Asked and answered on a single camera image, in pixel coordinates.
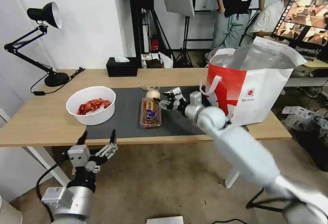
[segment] desk lamp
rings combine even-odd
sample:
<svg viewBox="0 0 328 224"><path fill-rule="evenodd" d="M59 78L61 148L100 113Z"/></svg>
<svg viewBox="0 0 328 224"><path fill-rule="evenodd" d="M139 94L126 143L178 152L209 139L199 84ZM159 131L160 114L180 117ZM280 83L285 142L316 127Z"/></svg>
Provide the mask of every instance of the desk lamp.
<svg viewBox="0 0 328 224"><path fill-rule="evenodd" d="M43 22L48 22L49 25L56 27L58 29L62 28L62 19L59 14L59 9L55 2L47 3L42 9L28 9L27 15L30 19L36 21L40 26L38 26L33 31L25 34L24 36L20 37L19 39L6 44L4 49L19 58L33 64L34 66L42 69L43 71L48 73L48 76L44 79L44 83L49 87L56 87L63 84L66 84L69 81L69 77L66 73L57 73L52 70L52 67L49 67L45 64L40 62L34 61L31 58L23 55L22 53L18 52L18 50L25 45L33 42L34 40L42 37L43 35L47 34L48 26L45 25ZM26 38L27 36L40 31L41 34L36 35L34 38L22 41L22 39Z"/></svg>

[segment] white bowl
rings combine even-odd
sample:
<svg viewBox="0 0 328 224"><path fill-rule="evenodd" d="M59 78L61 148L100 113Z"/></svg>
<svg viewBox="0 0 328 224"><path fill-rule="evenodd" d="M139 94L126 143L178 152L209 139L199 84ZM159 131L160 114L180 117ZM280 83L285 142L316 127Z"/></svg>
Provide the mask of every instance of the white bowl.
<svg viewBox="0 0 328 224"><path fill-rule="evenodd" d="M110 106L107 108L99 108L94 112L89 112L86 115L77 115L77 112L80 108L81 104L85 104L88 101L93 99L103 99L109 100L112 102ZM112 117L115 111L115 99L116 94L115 92L103 86L95 86L95 87L88 87L77 91L74 93L66 102L66 109L68 113L73 115L79 122L84 125L98 125L107 121L109 118Z"/></svg>

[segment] lamp arm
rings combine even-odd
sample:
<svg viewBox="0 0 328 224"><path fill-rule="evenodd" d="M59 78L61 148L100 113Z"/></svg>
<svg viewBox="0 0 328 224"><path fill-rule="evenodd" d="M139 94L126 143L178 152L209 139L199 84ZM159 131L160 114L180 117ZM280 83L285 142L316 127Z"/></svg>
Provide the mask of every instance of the lamp arm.
<svg viewBox="0 0 328 224"><path fill-rule="evenodd" d="M24 47L25 45L37 40L38 38L42 37L43 35L47 34L47 28L48 26L46 25L40 25L37 28L35 28L33 31L25 34L24 36L20 37L19 39L16 39L15 41L6 44L4 46L4 49L6 51L8 51L9 53L12 53L16 56L18 56L19 58L29 62L30 64L42 69L43 71L47 72L48 74L54 74L55 72L52 70L52 67L47 68L46 66L44 66L43 64L41 64L40 62L34 61L33 59L23 55L22 53L18 52L18 50L22 47ZM26 41L21 41L22 39L26 38L27 36L37 32L37 31L41 31L41 34L35 36L32 39L26 40Z"/></svg>

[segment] bag handle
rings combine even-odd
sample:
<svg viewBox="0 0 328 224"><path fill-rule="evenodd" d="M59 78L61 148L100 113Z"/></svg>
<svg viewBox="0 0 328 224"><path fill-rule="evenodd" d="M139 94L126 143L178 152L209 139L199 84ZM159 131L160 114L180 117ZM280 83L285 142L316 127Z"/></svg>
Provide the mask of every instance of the bag handle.
<svg viewBox="0 0 328 224"><path fill-rule="evenodd" d="M203 95L208 96L208 94L212 94L212 93L215 91L215 89L216 89L216 87L218 86L218 84L219 84L220 81L222 81L222 77L216 75L216 76L214 77L214 79L213 79L213 82L212 82L212 84L211 84L211 86L210 86L208 92L204 92L204 91L202 90L203 82L202 82L202 80L200 80L199 91L200 91Z"/></svg>

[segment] gray pants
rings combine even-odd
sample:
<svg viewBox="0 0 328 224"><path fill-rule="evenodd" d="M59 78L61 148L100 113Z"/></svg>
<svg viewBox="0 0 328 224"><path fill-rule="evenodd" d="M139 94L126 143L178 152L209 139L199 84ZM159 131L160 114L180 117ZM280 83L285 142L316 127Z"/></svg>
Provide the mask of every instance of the gray pants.
<svg viewBox="0 0 328 224"><path fill-rule="evenodd" d="M250 14L233 14L230 17L225 17L218 13L214 25L212 51L208 57L214 55L217 49L238 48L249 19Z"/></svg>

